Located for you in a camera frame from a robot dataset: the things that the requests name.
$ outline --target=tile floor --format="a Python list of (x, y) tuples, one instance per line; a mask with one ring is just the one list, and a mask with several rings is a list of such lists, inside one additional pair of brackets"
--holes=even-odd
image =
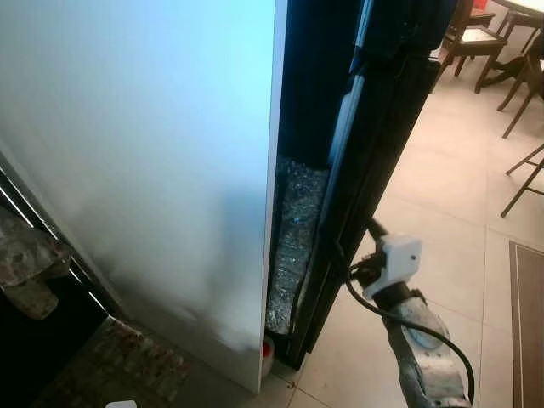
[[(531, 168), (520, 168), (512, 177), (504, 172), (544, 143), (544, 105), (533, 100), (510, 138), (501, 139), (526, 90), (497, 112), (511, 82), (473, 93), (482, 64), (481, 58), (468, 61), (458, 78), (452, 69), (445, 72), (428, 98), (377, 218), (391, 231), (423, 239), (422, 265), (412, 285), (426, 294), (471, 360), (475, 406), (511, 408), (507, 245), (514, 239), (544, 248), (544, 198), (526, 193), (506, 218), (499, 213)], [(535, 183), (544, 186), (544, 178)], [(365, 238), (359, 255), (371, 250)], [(405, 406), (381, 321), (344, 290), (300, 372), (276, 364), (263, 392), (254, 397), (199, 368), (180, 398), (183, 406)]]

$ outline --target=aluminum foil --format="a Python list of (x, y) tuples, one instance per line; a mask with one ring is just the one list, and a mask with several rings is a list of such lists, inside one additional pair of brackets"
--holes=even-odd
[(266, 327), (272, 332), (289, 333), (292, 310), (297, 307), (297, 293), (314, 244), (328, 175), (326, 170), (314, 170), (283, 157), (278, 159), (276, 179), (285, 180), (285, 191), (283, 201), (276, 203), (274, 209), (281, 211), (281, 218), (276, 226), (278, 244), (266, 313)]

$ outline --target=brown rug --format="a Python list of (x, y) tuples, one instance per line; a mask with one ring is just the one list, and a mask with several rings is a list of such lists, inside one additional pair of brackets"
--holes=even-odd
[(169, 408), (186, 372), (170, 348), (108, 318), (31, 408), (104, 408), (125, 400)]
[(544, 407), (544, 253), (510, 241), (513, 406)]

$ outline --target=black cable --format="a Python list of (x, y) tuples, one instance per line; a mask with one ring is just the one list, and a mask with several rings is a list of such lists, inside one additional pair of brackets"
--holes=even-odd
[(465, 370), (467, 371), (467, 379), (468, 379), (468, 399), (470, 400), (470, 403), (473, 404), (474, 402), (474, 373), (473, 368), (470, 364), (470, 361), (468, 361), (467, 356), (446, 336), (438, 333), (437, 331), (434, 331), (433, 329), (429, 329), (428, 327), (418, 325), (417, 323), (412, 323), (411, 321), (404, 320), (401, 317), (397, 316), (396, 314), (390, 313), (387, 310), (380, 309), (373, 304), (366, 301), (357, 291), (355, 290), (353, 284), (351, 283), (351, 280), (353, 278), (351, 271), (354, 269), (358, 269), (360, 267), (360, 263), (357, 263), (351, 267), (348, 266), (348, 263), (346, 262), (346, 259), (343, 255), (343, 249), (338, 243), (338, 241), (334, 241), (335, 246), (338, 252), (338, 255), (343, 260), (343, 268), (346, 269), (346, 287), (349, 290), (349, 293), (355, 298), (357, 302), (359, 302), (361, 305), (363, 305), (365, 308), (370, 310), (371, 312), (382, 316), (385, 319), (394, 321), (402, 326), (408, 327), (413, 330), (417, 330), (419, 332), (423, 332), (425, 334), (428, 334), (429, 336), (432, 336), (434, 338), (437, 338), (442, 343), (444, 343), (446, 346), (448, 346), (450, 349), (454, 351), (455, 354), (459, 356), (462, 363), (465, 365)]

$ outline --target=robotic arm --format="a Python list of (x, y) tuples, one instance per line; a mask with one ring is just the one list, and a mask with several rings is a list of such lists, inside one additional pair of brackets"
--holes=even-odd
[[(447, 327), (429, 310), (423, 295), (406, 285), (419, 267), (421, 241), (408, 235), (387, 234), (374, 220), (369, 232), (377, 250), (349, 269), (346, 285), (358, 302), (382, 316), (399, 364), (400, 386), (408, 407), (471, 407), (470, 363), (450, 341)], [(354, 289), (352, 281), (360, 283), (365, 299)], [(451, 349), (467, 367), (468, 398), (451, 359)]]

